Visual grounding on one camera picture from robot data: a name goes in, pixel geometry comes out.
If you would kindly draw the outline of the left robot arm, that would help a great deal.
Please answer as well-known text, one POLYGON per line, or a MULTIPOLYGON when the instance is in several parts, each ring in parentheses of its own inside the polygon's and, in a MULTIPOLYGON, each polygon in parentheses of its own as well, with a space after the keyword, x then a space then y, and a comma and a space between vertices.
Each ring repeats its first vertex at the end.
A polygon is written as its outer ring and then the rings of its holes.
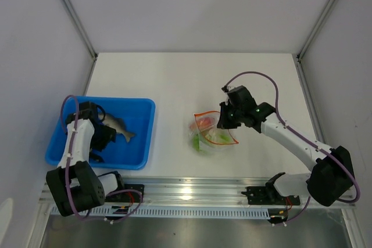
POLYGON ((92 151, 103 151, 116 141, 116 130, 103 125, 101 107, 93 102, 78 105, 78 113, 65 119, 67 139, 62 158, 56 169, 48 171, 46 181, 59 213, 68 217, 79 216, 102 206, 108 196, 112 201, 121 201, 126 187, 117 171, 96 175, 90 159, 100 160, 92 151))

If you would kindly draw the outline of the green toy grapes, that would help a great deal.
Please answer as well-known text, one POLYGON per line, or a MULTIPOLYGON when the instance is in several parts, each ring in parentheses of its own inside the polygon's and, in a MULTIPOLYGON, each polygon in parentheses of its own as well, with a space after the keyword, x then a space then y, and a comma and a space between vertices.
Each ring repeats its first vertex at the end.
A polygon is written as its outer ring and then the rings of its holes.
POLYGON ((201 146, 202 143, 205 143, 205 140, 203 136, 200 136, 199 134, 194 134, 194 136, 191 138, 192 148, 198 153, 206 154, 206 150, 201 146))

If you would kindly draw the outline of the left frame post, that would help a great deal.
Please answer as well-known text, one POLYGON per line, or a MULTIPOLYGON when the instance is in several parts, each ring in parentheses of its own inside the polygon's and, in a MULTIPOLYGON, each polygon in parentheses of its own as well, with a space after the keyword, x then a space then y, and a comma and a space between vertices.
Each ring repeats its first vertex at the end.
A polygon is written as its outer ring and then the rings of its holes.
POLYGON ((92 58, 93 61, 96 60, 98 54, 95 50, 95 48, 93 47, 93 44, 91 43, 91 40, 89 39, 89 36, 83 26, 83 23, 80 19, 80 17, 78 16, 71 0, 60 0, 72 25, 74 26, 74 28, 76 29, 78 35, 80 36, 87 52, 89 53, 90 57, 92 58))

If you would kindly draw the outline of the white green toy cabbage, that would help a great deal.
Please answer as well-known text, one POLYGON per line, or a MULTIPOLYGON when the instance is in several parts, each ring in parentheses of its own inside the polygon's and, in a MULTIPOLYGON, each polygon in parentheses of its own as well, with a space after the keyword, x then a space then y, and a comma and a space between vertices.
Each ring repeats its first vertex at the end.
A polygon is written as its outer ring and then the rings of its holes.
POLYGON ((227 130, 220 130, 217 128, 204 131, 203 136, 207 141, 216 145, 228 145, 234 142, 227 130))

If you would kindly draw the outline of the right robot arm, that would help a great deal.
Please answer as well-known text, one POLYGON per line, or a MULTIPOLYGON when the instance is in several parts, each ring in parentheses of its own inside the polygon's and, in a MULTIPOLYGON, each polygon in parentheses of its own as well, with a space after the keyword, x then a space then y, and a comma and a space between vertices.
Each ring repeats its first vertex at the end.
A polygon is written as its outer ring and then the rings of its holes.
POLYGON ((286 148, 308 169, 303 174, 280 172, 270 178, 265 184, 269 202, 276 204, 288 196, 309 196, 329 207, 342 200, 355 178, 350 154, 344 147, 332 148, 307 139, 282 122, 272 105, 266 102, 258 105, 242 85, 222 90, 227 99, 220 103, 219 129, 237 129, 242 125, 252 128, 286 148))

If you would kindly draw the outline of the frame post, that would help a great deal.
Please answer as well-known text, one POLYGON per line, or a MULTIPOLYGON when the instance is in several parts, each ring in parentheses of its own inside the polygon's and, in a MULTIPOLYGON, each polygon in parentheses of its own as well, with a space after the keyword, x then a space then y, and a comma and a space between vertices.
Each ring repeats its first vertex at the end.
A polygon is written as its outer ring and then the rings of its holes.
POLYGON ((92 58, 93 61, 96 60, 98 54, 95 50, 95 48, 93 47, 93 44, 91 43, 91 40, 89 39, 89 36, 83 26, 83 23, 80 19, 80 17, 78 16, 71 0, 60 0, 72 25, 74 26, 74 28, 76 29, 78 35, 80 36, 87 52, 89 53, 90 57, 92 58))
POLYGON ((306 53, 314 43, 314 40, 317 38, 318 34, 322 30, 323 26, 326 24, 328 18, 332 14, 337 2, 339 0, 326 0, 319 16, 317 17, 316 21, 314 22, 313 27, 310 30, 309 35, 306 37, 304 43, 302 44, 296 58, 301 63, 304 59, 306 53))

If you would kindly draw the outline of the grey toy fish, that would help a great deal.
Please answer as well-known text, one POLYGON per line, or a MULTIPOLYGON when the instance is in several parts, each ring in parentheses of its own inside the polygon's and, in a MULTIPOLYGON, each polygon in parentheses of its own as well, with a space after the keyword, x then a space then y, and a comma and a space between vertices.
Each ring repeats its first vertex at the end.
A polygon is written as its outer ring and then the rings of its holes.
POLYGON ((102 123, 116 130, 117 134, 124 136, 127 143, 135 136, 135 133, 127 130, 126 124, 122 118, 115 117, 112 114, 106 113, 105 116, 102 117, 102 123))

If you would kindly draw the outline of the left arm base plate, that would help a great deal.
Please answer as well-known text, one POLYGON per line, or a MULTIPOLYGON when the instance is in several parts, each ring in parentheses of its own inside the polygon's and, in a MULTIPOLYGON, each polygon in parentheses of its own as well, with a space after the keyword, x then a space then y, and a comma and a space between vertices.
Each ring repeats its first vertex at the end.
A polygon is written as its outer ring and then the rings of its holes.
POLYGON ((124 184, 125 190, 129 190, 122 194, 122 202, 125 203, 139 203, 141 198, 137 192, 144 195, 145 185, 144 184, 124 184))

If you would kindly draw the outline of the aluminium mounting rail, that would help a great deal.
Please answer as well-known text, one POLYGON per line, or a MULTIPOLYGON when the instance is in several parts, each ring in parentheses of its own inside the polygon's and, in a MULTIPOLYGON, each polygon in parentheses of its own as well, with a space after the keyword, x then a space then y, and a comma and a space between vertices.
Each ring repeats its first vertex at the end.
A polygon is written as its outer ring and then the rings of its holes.
POLYGON ((123 180, 145 186, 146 206, 248 207, 248 200, 241 192, 248 186, 263 186, 268 179, 124 177, 123 180))

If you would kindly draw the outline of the clear zip top bag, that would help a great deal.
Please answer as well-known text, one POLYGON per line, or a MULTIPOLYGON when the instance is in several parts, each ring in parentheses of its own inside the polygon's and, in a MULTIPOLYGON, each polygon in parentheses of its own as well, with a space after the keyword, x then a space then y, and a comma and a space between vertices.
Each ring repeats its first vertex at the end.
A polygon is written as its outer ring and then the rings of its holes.
POLYGON ((189 145, 200 154, 215 154, 239 144, 230 130, 217 127, 220 112, 194 113, 188 126, 189 145))

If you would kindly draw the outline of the red orange toy mango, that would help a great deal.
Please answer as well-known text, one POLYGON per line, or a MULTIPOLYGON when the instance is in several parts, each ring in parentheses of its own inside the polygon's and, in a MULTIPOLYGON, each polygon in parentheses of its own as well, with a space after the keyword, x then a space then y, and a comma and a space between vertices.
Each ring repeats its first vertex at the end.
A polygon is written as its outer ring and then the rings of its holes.
POLYGON ((190 124, 189 128, 190 130, 205 130, 209 129, 210 127, 213 127, 215 125, 215 118, 214 117, 199 117, 194 120, 193 123, 190 124))

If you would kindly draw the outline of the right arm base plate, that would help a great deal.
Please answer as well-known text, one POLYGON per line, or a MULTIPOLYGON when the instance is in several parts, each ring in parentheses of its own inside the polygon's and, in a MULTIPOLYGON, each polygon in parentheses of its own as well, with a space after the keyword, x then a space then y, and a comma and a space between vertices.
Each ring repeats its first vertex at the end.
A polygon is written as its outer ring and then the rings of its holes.
POLYGON ((299 206, 301 204, 299 197, 281 196, 273 187, 268 186, 248 186, 241 194, 246 196, 249 205, 299 206))

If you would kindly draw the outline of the right frame post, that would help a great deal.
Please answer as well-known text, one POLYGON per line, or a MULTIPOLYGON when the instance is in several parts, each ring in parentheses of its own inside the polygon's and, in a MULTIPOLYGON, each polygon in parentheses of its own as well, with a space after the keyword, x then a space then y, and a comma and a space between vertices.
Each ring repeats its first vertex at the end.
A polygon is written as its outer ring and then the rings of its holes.
POLYGON ((318 34, 322 30, 323 26, 326 24, 328 18, 332 14, 337 2, 339 0, 326 0, 319 16, 317 17, 316 21, 314 22, 313 27, 310 30, 309 35, 306 37, 304 43, 302 44, 296 58, 301 63, 304 59, 306 53, 314 43, 314 40, 317 38, 318 34))

